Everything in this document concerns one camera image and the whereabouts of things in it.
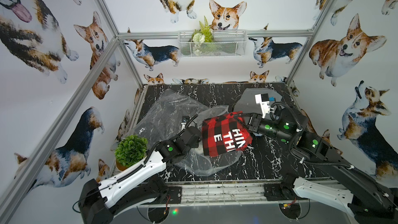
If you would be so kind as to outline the clear plastic vacuum bag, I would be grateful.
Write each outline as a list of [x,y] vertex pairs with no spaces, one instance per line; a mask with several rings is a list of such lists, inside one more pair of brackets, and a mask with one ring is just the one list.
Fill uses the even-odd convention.
[[[228,106],[226,105],[210,108],[188,96],[167,89],[156,100],[147,115],[125,136],[137,135],[146,138],[147,147],[151,148],[156,142],[167,140],[180,132],[184,116],[192,117],[198,114],[199,116],[191,125],[196,125],[201,130],[203,120],[227,113]],[[211,158],[204,155],[203,144],[199,143],[199,147],[190,150],[188,156],[177,166],[196,176],[211,176],[235,164],[241,155],[241,151],[233,151],[228,155],[223,154]]]

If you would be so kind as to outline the red garment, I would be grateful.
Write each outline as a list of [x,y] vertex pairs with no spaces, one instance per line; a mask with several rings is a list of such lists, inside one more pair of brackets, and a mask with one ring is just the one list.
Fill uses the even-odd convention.
[[241,115],[242,112],[232,112],[202,122],[204,155],[214,158],[233,151],[244,151],[252,143]]

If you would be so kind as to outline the grey shirt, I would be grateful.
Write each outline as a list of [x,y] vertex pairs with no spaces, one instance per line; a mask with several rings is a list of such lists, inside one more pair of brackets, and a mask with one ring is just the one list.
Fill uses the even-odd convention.
[[282,100],[282,96],[274,90],[266,88],[247,88],[233,108],[233,112],[262,114],[261,106],[256,104],[255,95],[267,93],[269,97],[274,97],[277,102]]

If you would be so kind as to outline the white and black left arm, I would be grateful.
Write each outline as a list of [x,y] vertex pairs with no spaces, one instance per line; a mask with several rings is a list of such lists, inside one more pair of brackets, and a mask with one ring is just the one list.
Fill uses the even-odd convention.
[[158,174],[185,159],[202,139],[201,131],[191,123],[168,140],[155,143],[147,156],[121,173],[97,182],[84,184],[75,203],[85,224],[109,224],[125,209],[144,203],[161,202],[169,193]]

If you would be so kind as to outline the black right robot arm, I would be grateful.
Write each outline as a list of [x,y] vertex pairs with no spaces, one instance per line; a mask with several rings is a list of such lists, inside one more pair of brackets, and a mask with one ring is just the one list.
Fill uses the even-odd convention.
[[245,128],[261,136],[287,144],[298,162],[321,169],[344,186],[336,189],[289,175],[280,187],[281,194],[311,199],[352,216],[360,224],[396,224],[398,191],[376,182],[353,166],[322,137],[306,130],[308,118],[283,110],[277,119],[256,113],[242,114]]

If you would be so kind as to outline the green potted plant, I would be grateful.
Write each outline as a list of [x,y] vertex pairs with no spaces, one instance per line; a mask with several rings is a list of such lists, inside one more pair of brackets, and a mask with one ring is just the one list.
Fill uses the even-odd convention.
[[148,140],[137,135],[123,139],[115,150],[116,168],[124,171],[137,164],[147,155]]

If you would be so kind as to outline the fern and white flower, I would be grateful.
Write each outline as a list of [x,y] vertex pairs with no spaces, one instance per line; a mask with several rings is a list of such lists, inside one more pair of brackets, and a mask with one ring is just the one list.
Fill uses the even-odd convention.
[[214,51],[214,36],[206,17],[199,21],[199,30],[195,30],[190,39],[190,48],[196,56],[206,55]]

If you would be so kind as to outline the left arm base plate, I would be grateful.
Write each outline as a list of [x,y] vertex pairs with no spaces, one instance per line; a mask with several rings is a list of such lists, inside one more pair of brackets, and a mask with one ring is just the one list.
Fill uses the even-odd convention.
[[163,201],[161,203],[164,205],[166,205],[166,203],[180,204],[181,198],[182,198],[182,187],[172,186],[172,187],[168,187],[167,194],[165,195],[165,198],[163,199]]

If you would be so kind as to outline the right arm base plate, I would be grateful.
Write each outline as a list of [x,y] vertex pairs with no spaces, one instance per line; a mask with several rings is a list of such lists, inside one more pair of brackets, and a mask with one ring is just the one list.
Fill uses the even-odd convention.
[[263,188],[267,201],[293,201],[297,199],[293,189],[283,184],[264,184]]

